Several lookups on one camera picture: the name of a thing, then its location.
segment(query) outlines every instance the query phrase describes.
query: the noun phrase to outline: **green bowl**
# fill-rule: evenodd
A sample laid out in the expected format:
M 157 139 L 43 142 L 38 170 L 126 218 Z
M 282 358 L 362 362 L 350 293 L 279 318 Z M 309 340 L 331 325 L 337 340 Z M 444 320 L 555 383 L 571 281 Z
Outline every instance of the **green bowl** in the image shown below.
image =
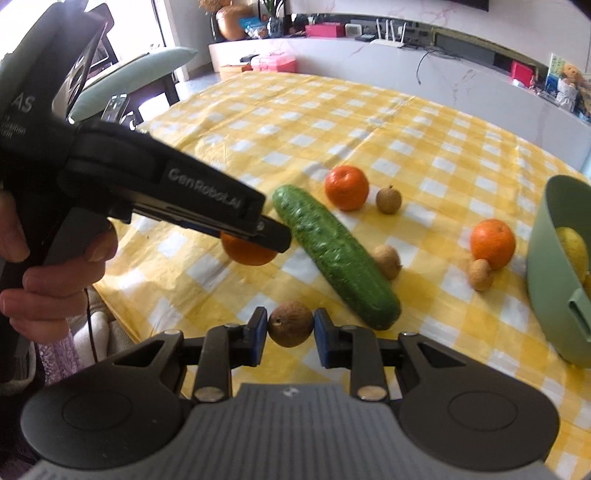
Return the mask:
M 591 301 L 558 241 L 567 226 L 591 245 L 591 187 L 566 175 L 548 180 L 527 254 L 527 289 L 535 315 L 557 352 L 591 367 Z

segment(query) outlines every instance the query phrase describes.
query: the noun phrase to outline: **cucumber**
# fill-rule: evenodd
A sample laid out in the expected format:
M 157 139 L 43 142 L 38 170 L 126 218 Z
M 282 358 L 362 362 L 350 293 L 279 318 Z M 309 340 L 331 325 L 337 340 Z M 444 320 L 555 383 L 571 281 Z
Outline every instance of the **cucumber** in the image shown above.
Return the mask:
M 273 205 L 345 303 L 376 330 L 398 320 L 401 306 L 374 259 L 346 227 L 306 191 L 283 185 Z

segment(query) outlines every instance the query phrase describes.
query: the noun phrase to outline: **flower pot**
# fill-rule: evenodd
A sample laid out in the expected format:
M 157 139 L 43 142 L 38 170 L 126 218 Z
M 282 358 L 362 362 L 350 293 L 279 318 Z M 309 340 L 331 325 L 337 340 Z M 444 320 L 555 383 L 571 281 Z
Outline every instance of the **flower pot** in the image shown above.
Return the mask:
M 241 18 L 252 17 L 252 8 L 247 5 L 230 5 L 223 7 L 216 14 L 222 35 L 231 41 L 243 40 L 247 34 L 240 25 Z
M 267 30 L 269 32 L 269 38 L 282 38 L 283 18 L 269 17 L 269 20 L 267 21 Z

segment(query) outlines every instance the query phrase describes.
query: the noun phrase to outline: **cardboard box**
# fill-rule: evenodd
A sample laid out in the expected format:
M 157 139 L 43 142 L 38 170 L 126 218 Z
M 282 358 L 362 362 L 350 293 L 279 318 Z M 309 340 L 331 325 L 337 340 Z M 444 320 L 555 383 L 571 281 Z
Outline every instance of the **cardboard box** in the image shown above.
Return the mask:
M 222 80 L 228 80 L 229 78 L 240 75 L 242 72 L 248 72 L 252 70 L 250 63 L 238 63 L 236 65 L 224 65 L 220 67 L 220 78 Z

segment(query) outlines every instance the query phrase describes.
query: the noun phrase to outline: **pillow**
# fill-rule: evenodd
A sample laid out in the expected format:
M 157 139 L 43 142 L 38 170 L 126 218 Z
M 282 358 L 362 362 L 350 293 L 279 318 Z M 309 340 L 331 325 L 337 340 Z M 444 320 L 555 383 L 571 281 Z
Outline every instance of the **pillow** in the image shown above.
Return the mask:
M 197 50 L 185 47 L 158 48 L 128 62 L 120 62 L 88 80 L 72 107 L 75 122 L 102 112 L 113 95 L 133 93 L 192 60 Z

